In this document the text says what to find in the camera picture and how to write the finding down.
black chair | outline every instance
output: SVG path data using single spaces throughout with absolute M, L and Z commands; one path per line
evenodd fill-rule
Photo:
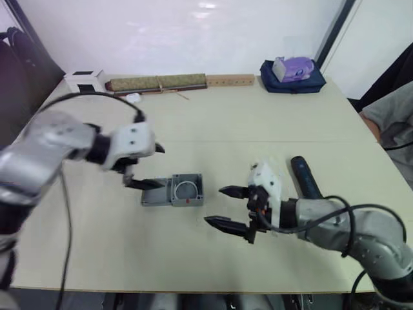
M 348 99 L 357 112 L 413 81 L 413 43 L 396 59 L 360 99 Z

robotic arm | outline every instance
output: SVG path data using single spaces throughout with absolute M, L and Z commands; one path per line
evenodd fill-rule
M 222 216 L 205 220 L 224 233 L 254 243 L 257 231 L 292 233 L 322 216 L 337 211 L 319 225 L 298 232 L 297 237 L 323 249 L 343 252 L 350 236 L 350 220 L 343 206 L 330 200 L 289 199 L 281 201 L 281 187 L 266 163 L 252 167 L 248 187 L 228 186 L 219 190 L 233 198 L 247 199 L 250 227 Z M 383 299 L 403 307 L 413 306 L 413 251 L 403 241 L 403 228 L 383 212 L 354 210 L 356 239 L 349 255 L 366 270 Z
M 20 227 L 57 178 L 62 161 L 86 160 L 100 165 L 104 171 L 123 174 L 126 187 L 156 189 L 164 185 L 134 180 L 132 174 L 132 165 L 154 152 L 165 151 L 155 143 L 154 133 L 144 119 L 104 136 L 98 126 L 51 110 L 36 116 L 26 134 L 0 152 L 1 309 L 13 309 L 5 290 L 12 281 L 13 248 Z

cable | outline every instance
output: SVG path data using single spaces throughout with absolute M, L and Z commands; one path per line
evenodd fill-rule
M 348 217 L 350 218 L 350 236 L 348 237 L 348 242 L 347 242 L 347 247 L 346 249 L 341 253 L 341 257 L 346 257 L 350 253 L 351 249 L 353 248 L 354 245 L 354 240 L 356 239 L 356 218 L 354 217 L 353 210 L 351 209 L 350 204 L 343 199 L 340 196 L 327 196 L 325 199 L 337 199 L 343 203 L 345 206 L 345 209 L 348 212 Z
M 403 145 L 399 145 L 397 147 L 385 147 L 384 150 L 399 150 L 399 149 L 403 149 L 405 147 L 409 147 L 411 145 L 413 145 L 413 141 L 411 141 L 409 143 L 406 143 L 406 144 L 403 144 Z
M 106 92 L 75 92 L 75 93 L 71 93 L 71 94 L 66 94 L 63 95 L 61 97 L 58 97 L 54 100 L 52 100 L 51 102 L 47 103 L 46 105 L 44 105 L 43 107 L 41 107 L 38 111 L 38 113 L 42 113 L 43 111 L 49 109 L 50 107 L 54 106 L 55 104 L 59 103 L 59 102 L 63 102 L 72 98 L 76 98 L 76 97 L 80 97 L 80 96 L 103 96 L 103 97 L 108 97 L 108 98 L 112 98 L 115 100 L 118 100 L 122 103 L 124 103 L 125 105 L 127 105 L 128 107 L 131 107 L 132 109 L 134 109 L 136 111 L 136 117 L 135 117 L 135 122 L 140 122 L 140 121 L 144 121 L 145 120 L 145 115 L 143 114 L 142 110 L 135 107 L 133 104 L 131 104 L 130 102 L 120 98 L 120 97 L 116 97 L 113 96 L 111 94 L 107 94 Z
M 340 201 L 343 202 L 343 203 L 345 202 L 345 200 L 343 200 L 342 198 L 340 198 L 340 197 L 338 197 L 338 196 L 327 196 L 327 197 L 326 197 L 326 199 L 332 199 L 332 198 L 338 199 L 338 200 L 340 200 Z M 329 220 L 330 218 L 333 218 L 333 217 L 338 216 L 338 215 L 340 215 L 340 214 L 343 214 L 343 213 L 348 212 L 349 215 L 350 215 L 350 213 L 352 213 L 352 211 L 354 211 L 354 210 L 366 209 L 366 208 L 379 209 L 379 210 L 386 211 L 386 212 L 390 213 L 391 215 L 393 215 L 393 217 L 399 222 L 399 224 L 400 224 L 400 226 L 401 226 L 401 228 L 402 228 L 402 231 L 403 231 L 403 241 L 404 241 L 404 242 L 407 241 L 407 230 L 406 230 L 406 226 L 405 226 L 405 224 L 403 223 L 403 220 L 401 219 L 401 217 L 400 217 L 396 212 L 394 212 L 392 209 L 390 209 L 390 208 L 388 208 L 388 207 L 385 207 L 385 206 L 383 206 L 383 205 L 377 205 L 377 204 L 374 204 L 374 203 L 364 203 L 364 204 L 361 204 L 361 205 L 354 205 L 354 206 L 348 206 L 348 205 L 346 205 L 345 208 L 342 208 L 342 209 L 340 209 L 340 210 L 336 210 L 336 211 L 331 212 L 331 213 L 329 213 L 329 214 L 327 214 L 327 215 L 324 215 L 324 216 L 322 216 L 321 218 L 319 218 L 319 219 L 317 219 L 317 220 L 315 220 L 315 221 L 312 221 L 312 222 L 310 222 L 310 223 L 308 223 L 308 224 L 306 224 L 306 225 L 304 225 L 304 226 L 295 227 L 295 228 L 292 228 L 292 229 L 280 229 L 279 227 L 274 227 L 273 225 L 271 225 L 271 224 L 269 224 L 269 223 L 267 222 L 267 220 L 265 219 L 265 217 L 264 217 L 260 212 L 257 212 L 257 215 L 258 215 L 258 218 L 260 219 L 261 223 L 263 223 L 265 226 L 267 226 L 267 228 L 272 229 L 273 231 L 276 231 L 276 232 L 278 232 L 278 233 L 293 234 L 293 233 L 299 233 L 299 232 L 301 232 L 301 231 L 306 231 L 306 230 L 308 230 L 308 229 L 314 228 L 315 226 L 318 226 L 320 223 L 323 223 L 323 222 Z M 351 218 L 350 218 L 350 236 L 351 236 L 351 233 L 352 233 L 352 231 L 351 231 Z M 348 246 L 347 246 L 346 251 L 348 251 L 349 249 L 351 249 L 350 238 L 349 238 L 349 240 L 348 240 Z M 359 285 L 361 279 L 362 279 L 366 274 L 367 274 L 366 271 L 362 271 L 362 272 L 358 275 L 358 277 L 356 278 L 356 280 L 355 280 L 354 283 L 353 283 L 353 287 L 352 287 L 352 290 L 351 290 L 351 293 L 350 293 L 350 297 L 349 297 L 349 299 L 348 299 L 348 308 L 349 308 L 349 309 L 351 309 L 351 305 L 352 305 L 352 302 L 353 302 L 353 300 L 354 300 L 354 296 L 355 296 L 355 294 L 356 294 L 357 286 Z
M 349 296 L 349 298 L 348 298 L 348 305 L 347 305 L 347 307 L 348 307 L 349 310 L 351 310 L 351 307 L 352 307 L 352 304 L 353 304 L 353 300 L 354 300 L 354 297 L 355 297 L 355 295 L 356 295 L 357 286 L 359 285 L 361 279 L 362 279 L 366 274 L 367 274 L 366 270 L 363 270 L 363 271 L 358 275 L 358 277 L 356 278 L 356 281 L 354 281 L 354 283 L 353 283 L 353 287 L 351 288 L 351 293 L 350 293 L 350 296 Z
M 65 264 L 63 266 L 59 297 L 57 298 L 55 310 L 60 310 L 60 308 L 62 306 L 62 303 L 63 303 L 63 297 L 65 295 L 66 275 L 67 275 L 67 269 L 68 269 L 68 264 L 69 264 L 69 259 L 70 259 L 70 252 L 72 250 L 72 238 L 73 238 L 72 215 L 70 214 L 70 200 L 69 200 L 69 193 L 68 193 L 68 189 L 67 189 L 65 175 L 63 173 L 63 168 L 60 172 L 60 182 L 61 182 L 61 185 L 62 185 L 63 198 L 64 198 L 64 201 L 65 201 L 66 212 L 67 212 L 68 245 L 67 245 L 67 250 L 66 250 Z
M 384 207 L 382 205 L 376 205 L 373 203 L 367 203 L 367 204 L 362 204 L 362 205 L 354 205 L 352 207 L 350 207 L 351 210 L 359 210 L 359 209 L 366 209 L 366 208 L 373 208 L 373 209 L 380 209 L 382 211 L 387 211 L 389 212 L 391 215 L 393 215 L 396 220 L 400 223 L 400 225 L 402 226 L 403 229 L 403 239 L 405 240 L 405 236 L 407 235 L 406 233 L 406 227 L 405 224 L 403 223 L 403 221 L 401 220 L 400 216 L 398 216 L 397 213 L 395 213 L 392 209 L 388 208 L 388 207 Z M 281 234 L 296 234 L 296 233 L 300 233 L 302 231 L 307 231 L 311 228 L 314 228 L 316 226 L 318 226 L 319 224 L 335 217 L 335 216 L 339 216 L 340 214 L 346 213 L 348 212 L 346 208 L 342 208 L 342 209 L 338 209 L 336 211 L 333 211 L 331 213 L 328 213 L 320 218 L 318 218 L 317 220 L 311 221 L 310 223 L 303 225 L 303 226 L 299 226 L 299 227 L 295 227 L 295 228 L 279 228 L 279 227 L 275 227 L 271 224 L 268 223 L 268 221 L 265 219 L 265 217 L 260 213 L 257 212 L 258 218 L 261 221 L 262 224 L 264 224 L 267 229 L 271 229 L 273 231 L 276 231 L 277 233 L 281 233 Z
M 182 181 L 181 183 L 179 183 L 178 185 L 176 185 L 176 186 L 175 186 L 175 189 L 174 189 L 174 196 L 175 196 L 175 199 L 176 199 L 176 200 L 181 199 L 181 198 L 178 198 L 176 192 L 177 192 L 178 188 L 179 188 L 182 184 L 191 184 L 191 185 L 195 188 L 195 198 L 198 197 L 198 188 L 197 188 L 196 184 L 195 184 L 194 182 L 192 182 L 192 181 Z

black handle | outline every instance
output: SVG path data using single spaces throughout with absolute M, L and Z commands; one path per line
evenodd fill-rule
M 318 189 L 317 183 L 312 176 L 310 167 L 304 157 L 296 156 L 291 159 L 291 167 L 297 178 L 298 184 L 303 193 L 303 198 L 322 199 L 323 195 Z

table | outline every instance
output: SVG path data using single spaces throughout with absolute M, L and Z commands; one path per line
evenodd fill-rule
M 177 94 L 143 95 L 159 141 L 370 141 L 373 135 L 348 100 L 327 79 L 319 94 L 270 94 L 258 78 L 251 87 L 212 87 Z M 51 97 L 70 92 L 62 82 Z M 59 109 L 105 131 L 124 125 L 133 111 L 116 101 L 83 97 Z

